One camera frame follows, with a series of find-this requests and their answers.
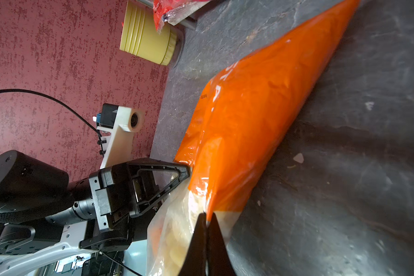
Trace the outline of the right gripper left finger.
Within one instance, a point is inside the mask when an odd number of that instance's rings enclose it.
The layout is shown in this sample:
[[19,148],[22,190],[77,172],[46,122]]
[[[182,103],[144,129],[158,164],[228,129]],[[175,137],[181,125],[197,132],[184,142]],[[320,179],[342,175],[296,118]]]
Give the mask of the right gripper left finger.
[[198,216],[192,240],[179,276],[205,276],[207,265],[207,220],[206,214]]

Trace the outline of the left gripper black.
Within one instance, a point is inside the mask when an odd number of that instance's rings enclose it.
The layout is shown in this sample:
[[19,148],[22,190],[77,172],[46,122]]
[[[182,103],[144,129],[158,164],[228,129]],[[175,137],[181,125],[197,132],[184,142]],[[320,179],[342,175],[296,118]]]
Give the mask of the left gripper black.
[[152,209],[191,175],[177,162],[142,158],[114,165],[89,177],[95,210],[94,228],[86,230],[79,248],[103,252],[124,251],[147,239]]

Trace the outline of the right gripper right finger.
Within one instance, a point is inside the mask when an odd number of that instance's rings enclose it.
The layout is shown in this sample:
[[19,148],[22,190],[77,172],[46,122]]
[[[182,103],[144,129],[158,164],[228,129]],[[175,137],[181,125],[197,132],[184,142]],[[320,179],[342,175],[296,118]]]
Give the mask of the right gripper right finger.
[[207,226],[207,275],[236,276],[215,213]]

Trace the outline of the orange macaroni bag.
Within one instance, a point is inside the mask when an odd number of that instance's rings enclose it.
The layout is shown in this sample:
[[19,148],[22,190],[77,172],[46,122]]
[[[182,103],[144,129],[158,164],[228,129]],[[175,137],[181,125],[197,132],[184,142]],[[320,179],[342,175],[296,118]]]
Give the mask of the orange macaroni bag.
[[225,246],[253,188],[358,9],[342,1],[219,72],[204,87],[175,156],[190,167],[148,226],[149,276],[178,276],[198,216]]

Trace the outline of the red macaroni bag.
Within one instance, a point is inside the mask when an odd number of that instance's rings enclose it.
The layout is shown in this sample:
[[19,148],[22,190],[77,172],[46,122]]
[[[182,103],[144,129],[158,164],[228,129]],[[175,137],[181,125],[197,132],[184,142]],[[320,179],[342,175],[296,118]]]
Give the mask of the red macaroni bag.
[[207,3],[208,0],[155,0],[152,7],[155,29],[160,32],[165,23],[175,26]]

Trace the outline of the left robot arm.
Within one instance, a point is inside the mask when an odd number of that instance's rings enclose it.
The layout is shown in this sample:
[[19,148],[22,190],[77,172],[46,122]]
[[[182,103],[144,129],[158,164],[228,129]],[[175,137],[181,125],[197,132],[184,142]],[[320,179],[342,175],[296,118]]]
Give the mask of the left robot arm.
[[100,168],[71,182],[61,170],[11,150],[0,155],[0,276],[23,276],[86,254],[121,263],[145,240],[162,200],[190,177],[183,164],[131,159],[140,110],[105,103],[90,128]]

